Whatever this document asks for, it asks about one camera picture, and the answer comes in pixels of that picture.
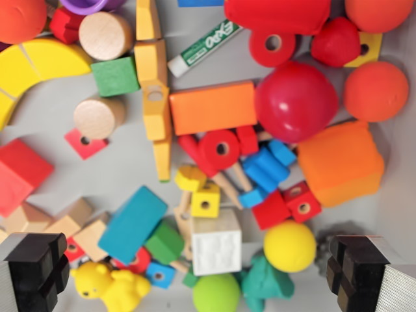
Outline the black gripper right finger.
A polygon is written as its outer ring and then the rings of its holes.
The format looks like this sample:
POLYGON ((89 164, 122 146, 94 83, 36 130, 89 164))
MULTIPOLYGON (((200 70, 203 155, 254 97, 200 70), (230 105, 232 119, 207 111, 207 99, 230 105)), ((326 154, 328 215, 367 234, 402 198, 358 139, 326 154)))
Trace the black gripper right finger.
POLYGON ((341 311, 415 311, 415 265, 382 237, 337 235, 326 279, 341 311))

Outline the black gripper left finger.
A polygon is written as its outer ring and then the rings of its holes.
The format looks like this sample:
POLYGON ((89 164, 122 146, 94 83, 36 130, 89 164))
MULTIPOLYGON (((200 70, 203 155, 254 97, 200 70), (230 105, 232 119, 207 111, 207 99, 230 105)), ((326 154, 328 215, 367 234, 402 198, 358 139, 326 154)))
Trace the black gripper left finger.
POLYGON ((63 233, 12 233, 1 243, 1 311, 52 311, 67 286, 63 233))

